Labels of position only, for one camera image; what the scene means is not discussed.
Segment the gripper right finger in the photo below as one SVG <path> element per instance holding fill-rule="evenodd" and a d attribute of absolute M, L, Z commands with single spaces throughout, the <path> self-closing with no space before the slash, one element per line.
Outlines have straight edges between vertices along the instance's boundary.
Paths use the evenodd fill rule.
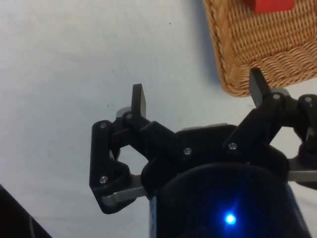
<path fill-rule="evenodd" d="M 294 99 L 283 88 L 271 89 L 259 68 L 249 76 L 255 109 L 225 140 L 229 153 L 246 158 L 250 164 L 267 168 L 298 184 L 317 182 L 317 97 L 306 94 Z M 288 159 L 270 147 L 281 128 L 292 128 L 300 138 L 298 155 Z"/>

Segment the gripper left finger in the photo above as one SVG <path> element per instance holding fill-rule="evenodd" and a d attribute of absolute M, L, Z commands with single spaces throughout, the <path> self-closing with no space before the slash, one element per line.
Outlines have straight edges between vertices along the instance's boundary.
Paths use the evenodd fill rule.
<path fill-rule="evenodd" d="M 121 148 L 131 146 L 148 163 L 134 175 L 119 161 Z M 132 88 L 131 106 L 114 122 L 92 126 L 89 186 L 105 214 L 113 214 L 138 197 L 152 198 L 178 173 L 188 168 L 193 149 L 179 135 L 146 119 L 146 100 L 141 84 Z"/>

